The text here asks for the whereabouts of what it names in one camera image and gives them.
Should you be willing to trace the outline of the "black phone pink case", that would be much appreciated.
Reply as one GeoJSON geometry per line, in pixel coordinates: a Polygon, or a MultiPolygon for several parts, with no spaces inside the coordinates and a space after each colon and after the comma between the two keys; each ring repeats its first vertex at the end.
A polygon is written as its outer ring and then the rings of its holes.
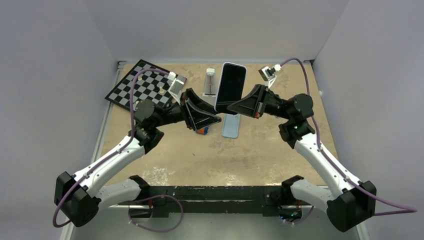
{"type": "Polygon", "coordinates": [[[214,110],[218,113],[236,115],[228,106],[242,98],[247,68],[243,65],[225,62],[222,65],[214,110]]]}

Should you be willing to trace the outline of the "light blue phone case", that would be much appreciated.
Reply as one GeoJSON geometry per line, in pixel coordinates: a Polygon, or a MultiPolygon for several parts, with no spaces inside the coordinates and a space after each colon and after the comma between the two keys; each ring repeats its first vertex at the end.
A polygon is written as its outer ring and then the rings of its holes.
{"type": "Polygon", "coordinates": [[[225,138],[236,139],[240,128],[240,114],[225,114],[223,118],[221,135],[225,138]]]}

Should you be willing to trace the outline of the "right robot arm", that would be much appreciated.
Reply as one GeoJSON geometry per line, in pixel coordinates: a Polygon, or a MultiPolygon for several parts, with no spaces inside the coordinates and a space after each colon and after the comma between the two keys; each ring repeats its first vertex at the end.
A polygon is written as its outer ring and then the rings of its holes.
{"type": "Polygon", "coordinates": [[[324,180],[323,188],[296,175],[281,183],[275,202],[292,204],[305,201],[325,212],[332,225],[346,232],[375,214],[376,201],[364,192],[376,194],[371,181],[363,182],[326,152],[319,134],[308,123],[314,115],[313,99],[306,93],[282,99],[266,86],[257,84],[244,98],[228,106],[228,110],[260,118],[263,114],[286,119],[278,126],[284,142],[303,156],[324,180]]]}

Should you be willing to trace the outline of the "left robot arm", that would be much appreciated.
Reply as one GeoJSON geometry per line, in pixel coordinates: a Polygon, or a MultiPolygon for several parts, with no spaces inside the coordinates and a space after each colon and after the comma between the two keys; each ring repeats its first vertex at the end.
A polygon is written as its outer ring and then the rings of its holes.
{"type": "Polygon", "coordinates": [[[65,171],[57,177],[54,227],[64,227],[57,222],[59,212],[64,213],[69,223],[81,227],[110,206],[132,201],[138,205],[146,203],[150,199],[150,186],[141,177],[134,175],[110,186],[107,182],[158,145],[164,136],[158,127],[185,122],[188,129],[196,131],[222,120],[214,107],[200,99],[191,88],[183,92],[179,101],[166,106],[151,100],[140,101],[132,107],[130,119],[128,135],[107,154],[74,174],[65,171]]]}

